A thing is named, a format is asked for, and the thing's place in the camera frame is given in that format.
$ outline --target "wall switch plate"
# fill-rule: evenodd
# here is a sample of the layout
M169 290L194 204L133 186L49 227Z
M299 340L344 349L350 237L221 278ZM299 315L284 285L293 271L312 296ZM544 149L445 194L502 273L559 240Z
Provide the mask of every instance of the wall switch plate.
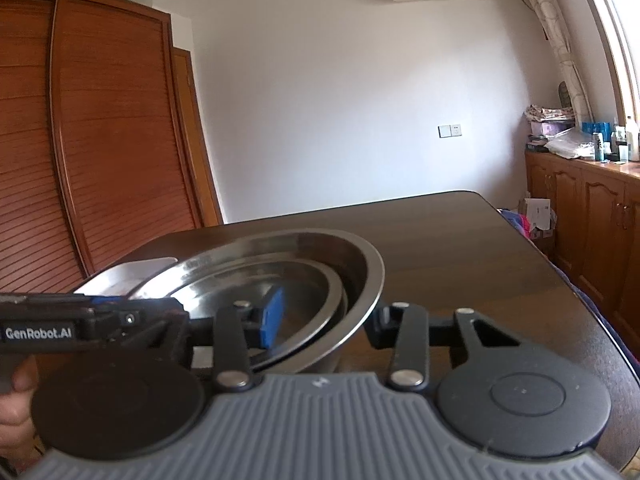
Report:
M451 126L449 126L448 124L445 124L444 126L438 126L438 134L440 135L441 139L444 139L445 137L450 137Z

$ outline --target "gray ribbed base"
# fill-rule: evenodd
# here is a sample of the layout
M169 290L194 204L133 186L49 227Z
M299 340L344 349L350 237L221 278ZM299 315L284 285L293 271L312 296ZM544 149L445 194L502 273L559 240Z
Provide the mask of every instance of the gray ribbed base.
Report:
M53 450L24 475L24 480L617 478L590 451L546 463L488 455L452 436L424 398L388 390L368 373L267 376L255 390L217 397L200 423L165 450L121 462L78 460Z

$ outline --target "wooden wardrobe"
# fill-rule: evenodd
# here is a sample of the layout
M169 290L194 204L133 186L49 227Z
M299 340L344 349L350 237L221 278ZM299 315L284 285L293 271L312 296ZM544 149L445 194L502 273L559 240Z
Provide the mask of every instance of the wooden wardrobe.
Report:
M203 226L201 202L170 16L126 0L0 0L0 290L71 290Z

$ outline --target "window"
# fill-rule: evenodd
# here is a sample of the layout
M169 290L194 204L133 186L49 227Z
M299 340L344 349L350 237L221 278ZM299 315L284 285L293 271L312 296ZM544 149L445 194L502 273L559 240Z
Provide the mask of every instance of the window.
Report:
M609 43L624 115L640 120L640 12L638 0L592 0Z

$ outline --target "curtain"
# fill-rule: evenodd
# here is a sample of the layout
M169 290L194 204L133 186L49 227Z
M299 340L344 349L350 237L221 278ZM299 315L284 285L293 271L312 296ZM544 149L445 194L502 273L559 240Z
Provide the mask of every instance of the curtain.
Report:
M571 96L577 125L593 121L591 106L571 53L569 32L557 0L529 0L533 5L560 65L562 78Z

